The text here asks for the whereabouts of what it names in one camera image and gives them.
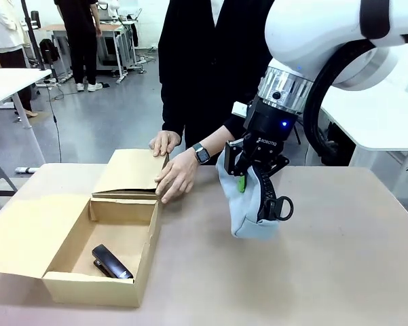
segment person's left hand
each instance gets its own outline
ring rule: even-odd
[[[160,175],[155,178],[155,182],[159,183],[155,191],[157,195],[160,195],[167,185],[173,183],[172,187],[170,187],[162,198],[164,204],[184,192],[190,192],[195,182],[198,166],[198,159],[196,158],[196,153],[193,148],[179,154],[172,161],[167,163]]]
[[[101,26],[95,26],[96,29],[96,36],[101,37],[103,35],[103,31],[101,30]]]

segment light blue cloth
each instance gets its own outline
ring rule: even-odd
[[[279,221],[257,222],[261,205],[261,187],[253,168],[248,169],[246,191],[242,193],[238,189],[240,177],[233,177],[225,170],[225,151],[220,155],[216,167],[223,191],[229,201],[232,235],[236,238],[259,240],[272,238],[278,229]]]

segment robotiq logo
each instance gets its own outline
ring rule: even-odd
[[[275,141],[268,141],[267,139],[261,139],[261,138],[258,138],[257,143],[263,143],[263,144],[271,145],[274,147],[278,146],[277,142]]]

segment black blazer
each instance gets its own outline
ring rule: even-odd
[[[272,59],[264,29],[273,2],[225,0],[215,26],[210,0],[170,0],[159,43],[163,130],[185,127],[188,147],[224,123],[241,137],[232,105],[253,100]]]

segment open cardboard box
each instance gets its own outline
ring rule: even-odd
[[[0,214],[0,273],[42,279],[55,302],[139,307],[160,231],[154,177],[165,161],[117,150],[92,196],[14,201]],[[101,244],[134,279],[107,278],[94,266]]]

